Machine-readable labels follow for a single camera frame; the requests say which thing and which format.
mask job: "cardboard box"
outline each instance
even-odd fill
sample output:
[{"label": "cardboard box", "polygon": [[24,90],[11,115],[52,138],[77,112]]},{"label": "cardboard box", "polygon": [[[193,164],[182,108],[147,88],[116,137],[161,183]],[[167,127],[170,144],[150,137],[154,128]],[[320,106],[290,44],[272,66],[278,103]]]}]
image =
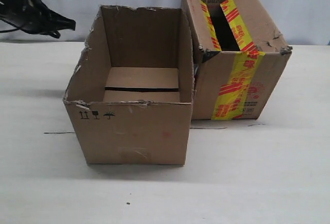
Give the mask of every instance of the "cardboard box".
[{"label": "cardboard box", "polygon": [[87,163],[184,164],[193,78],[181,9],[101,6],[63,99]]},{"label": "cardboard box", "polygon": [[192,118],[257,119],[292,47],[259,0],[182,0],[181,5],[193,36]]}]

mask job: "white table surface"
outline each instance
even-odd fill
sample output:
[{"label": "white table surface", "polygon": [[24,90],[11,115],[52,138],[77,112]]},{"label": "white table surface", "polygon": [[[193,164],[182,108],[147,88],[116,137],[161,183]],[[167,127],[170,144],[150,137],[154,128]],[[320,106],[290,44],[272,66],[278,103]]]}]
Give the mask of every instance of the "white table surface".
[{"label": "white table surface", "polygon": [[85,163],[61,99],[83,46],[0,43],[1,224],[330,223],[330,46],[294,46],[259,120],[194,122],[184,167]]}]

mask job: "open cardboard box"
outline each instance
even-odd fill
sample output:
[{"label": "open cardboard box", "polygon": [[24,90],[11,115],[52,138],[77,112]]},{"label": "open cardboard box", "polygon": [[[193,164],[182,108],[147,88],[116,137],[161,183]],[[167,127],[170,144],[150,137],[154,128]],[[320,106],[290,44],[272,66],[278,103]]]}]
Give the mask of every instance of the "open cardboard box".
[{"label": "open cardboard box", "polygon": [[101,6],[64,104],[89,164],[179,164],[193,99],[181,9]]},{"label": "open cardboard box", "polygon": [[193,36],[193,119],[257,119],[291,56],[259,0],[182,0]]}]

